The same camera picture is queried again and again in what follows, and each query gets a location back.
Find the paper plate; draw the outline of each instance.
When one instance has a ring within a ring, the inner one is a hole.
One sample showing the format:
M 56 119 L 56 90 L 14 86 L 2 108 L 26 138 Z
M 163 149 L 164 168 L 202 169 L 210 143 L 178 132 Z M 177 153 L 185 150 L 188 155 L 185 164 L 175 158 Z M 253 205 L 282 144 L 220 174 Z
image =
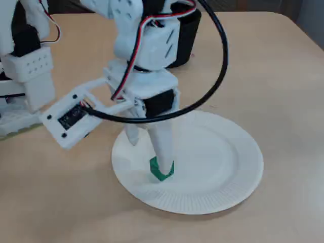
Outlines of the paper plate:
M 136 198 L 179 214 L 210 214 L 247 199 L 263 175 L 263 156 L 241 127 L 218 115 L 194 111 L 173 120 L 175 172 L 159 182 L 150 172 L 155 157 L 140 129 L 136 146 L 123 131 L 112 150 L 119 182 Z

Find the table surface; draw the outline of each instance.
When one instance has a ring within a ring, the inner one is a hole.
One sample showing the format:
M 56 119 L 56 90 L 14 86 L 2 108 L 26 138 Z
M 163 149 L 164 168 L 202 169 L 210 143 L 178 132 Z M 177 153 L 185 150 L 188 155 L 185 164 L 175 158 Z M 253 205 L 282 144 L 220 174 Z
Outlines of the table surface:
M 113 173 L 121 125 L 104 122 L 70 151 L 40 127 L 0 144 L 1 242 L 322 242 L 324 52 L 284 16 L 219 17 L 230 67 L 201 110 L 235 121 L 259 143 L 265 172 L 256 192 L 217 214 L 162 212 L 133 198 Z M 63 38 L 52 46 L 53 79 L 62 97 L 102 75 L 116 30 L 92 14 L 55 18 Z M 220 62 L 220 41 L 204 14 L 191 61 L 173 71 L 182 105 L 212 85 Z

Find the green object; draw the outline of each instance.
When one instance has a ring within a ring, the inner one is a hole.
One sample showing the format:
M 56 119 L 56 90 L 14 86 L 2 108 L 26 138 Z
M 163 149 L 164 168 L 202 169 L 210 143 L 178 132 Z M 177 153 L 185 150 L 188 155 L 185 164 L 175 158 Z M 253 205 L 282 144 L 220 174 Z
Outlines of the green object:
M 150 168 L 151 168 L 152 174 L 155 175 L 155 177 L 157 177 L 159 179 L 159 181 L 164 181 L 165 179 L 169 178 L 170 176 L 172 176 L 174 174 L 174 162 L 172 164 L 170 173 L 165 176 L 164 174 L 161 173 L 161 171 L 158 167 L 157 157 L 154 157 L 153 159 L 150 160 Z
M 16 132 L 16 133 L 10 133 L 10 134 L 8 134 L 8 135 L 5 136 L 5 137 L 0 137 L 0 142 L 5 141 L 5 140 L 7 140 L 7 139 L 9 139 L 9 138 L 15 137 L 15 136 L 17 136 L 17 135 L 19 135 L 19 134 L 26 133 L 26 132 L 28 132 L 28 131 L 30 131 L 30 130 L 35 129 L 35 128 L 39 128 L 39 127 L 41 127 L 42 125 L 43 125 L 43 124 L 34 124 L 34 125 L 30 126 L 29 128 L 23 128 L 23 129 L 20 129 L 20 130 L 19 130 L 18 132 Z

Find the wire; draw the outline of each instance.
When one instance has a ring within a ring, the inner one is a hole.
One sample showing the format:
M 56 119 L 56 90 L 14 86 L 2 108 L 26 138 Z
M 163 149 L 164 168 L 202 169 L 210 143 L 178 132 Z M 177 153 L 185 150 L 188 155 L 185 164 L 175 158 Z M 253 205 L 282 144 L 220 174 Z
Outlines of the wire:
M 170 14 L 159 14 L 159 15 L 148 16 L 141 21 L 141 23 L 138 27 L 138 30 L 137 30 L 136 41 L 135 41 L 135 46 L 134 46 L 134 49 L 133 49 L 133 52 L 131 55 L 131 60 L 127 65 L 126 71 L 124 73 L 123 78 L 121 79 L 121 82 L 120 82 L 118 88 L 116 89 L 116 91 L 114 92 L 114 94 L 111 97 L 112 100 L 115 100 L 116 97 L 118 96 L 118 94 L 122 91 L 129 74 L 134 69 L 137 53 L 141 47 L 142 36 L 144 33 L 145 26 L 150 22 L 154 23 L 154 21 L 156 21 L 156 20 L 167 20 L 167 19 L 181 18 L 181 17 L 185 17 L 187 15 L 190 15 L 196 11 L 197 6 L 196 6 L 195 1 L 186 0 L 186 1 L 182 1 L 182 2 L 186 2 L 187 4 L 191 5 L 192 8 L 186 12 L 183 12 L 183 13 L 177 13 L 177 14 L 170 13 Z
M 60 39 L 61 39 L 61 36 L 62 36 L 61 28 L 60 28 L 60 26 L 55 22 L 55 20 L 51 17 L 51 15 L 47 12 L 47 10 L 46 10 L 44 4 L 42 3 L 42 0 L 39 0 L 39 3 L 41 4 L 41 6 L 42 6 L 42 8 L 43 8 L 43 10 L 44 10 L 44 13 L 45 13 L 46 17 L 48 18 L 48 20 L 49 20 L 50 22 L 52 22 L 53 24 L 55 24 L 56 29 L 57 29 L 57 38 L 56 38 L 56 40 L 44 41 L 44 42 L 41 42 L 41 43 L 42 43 L 42 44 L 55 44 L 55 43 L 59 42 Z
M 215 13 L 213 12 L 213 10 L 211 9 L 211 7 L 206 3 L 205 0 L 198 0 L 198 2 L 206 10 L 206 12 L 210 16 L 211 20 L 215 24 L 217 31 L 220 35 L 221 41 L 222 41 L 222 45 L 223 45 L 223 62 L 222 62 L 222 68 L 219 73 L 219 76 L 218 76 L 215 84 L 200 100 L 198 100 L 194 104 L 192 104 L 184 109 L 181 109 L 179 111 L 176 111 L 176 112 L 173 112 L 170 114 L 166 114 L 166 115 L 153 117 L 153 118 L 125 118 L 125 117 L 120 117 L 120 116 L 109 115 L 109 114 L 106 114 L 106 113 L 103 113 L 103 112 L 100 112 L 100 111 L 97 111 L 97 110 L 94 110 L 91 108 L 83 107 L 83 109 L 89 115 L 93 115 L 95 117 L 105 119 L 105 120 L 111 120 L 113 122 L 126 123 L 126 124 L 146 124 L 146 123 L 162 122 L 163 120 L 169 120 L 169 119 L 173 119 L 173 118 L 185 115 L 185 114 L 199 108 L 204 103 L 206 103 L 212 97 L 212 95 L 218 90 L 218 88 L 222 84 L 224 77 L 226 75 L 227 68 L 228 68 L 228 41 L 227 41 L 227 37 L 226 37 L 226 33 L 224 31 L 224 28 L 223 28 L 222 24 L 220 23 L 219 19 L 217 18 L 217 16 L 215 15 Z

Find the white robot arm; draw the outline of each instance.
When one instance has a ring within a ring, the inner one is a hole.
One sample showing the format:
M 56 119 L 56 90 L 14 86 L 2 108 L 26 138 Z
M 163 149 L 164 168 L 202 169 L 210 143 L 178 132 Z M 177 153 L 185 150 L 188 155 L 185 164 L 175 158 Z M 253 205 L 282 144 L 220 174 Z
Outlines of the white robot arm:
M 0 2 L 0 136 L 39 123 L 39 109 L 55 98 L 51 50 L 40 42 L 49 35 L 47 0 L 20 0 L 28 25 L 13 34 L 17 1 Z
M 18 0 L 1 0 L 0 2 L 0 56 L 5 56 L 14 51 L 14 41 L 11 31 L 11 23 Z M 47 0 L 41 0 L 48 10 Z M 26 11 L 27 23 L 34 26 L 43 39 L 49 35 L 49 24 L 43 7 L 39 0 L 20 0 Z
M 114 45 L 116 59 L 104 68 L 104 77 L 75 88 L 42 115 L 42 122 L 64 148 L 71 148 L 101 122 L 80 106 L 129 118 L 147 118 L 179 109 L 178 80 L 165 68 L 177 59 L 180 33 L 179 16 L 170 14 L 177 0 L 81 0 L 87 8 L 105 18 L 114 18 L 118 36 Z M 94 97 L 92 88 L 109 85 L 117 105 L 104 107 Z M 142 125 L 148 130 L 156 153 L 160 180 L 174 166 L 172 126 L 170 121 Z M 136 145 L 138 127 L 125 125 L 129 141 Z

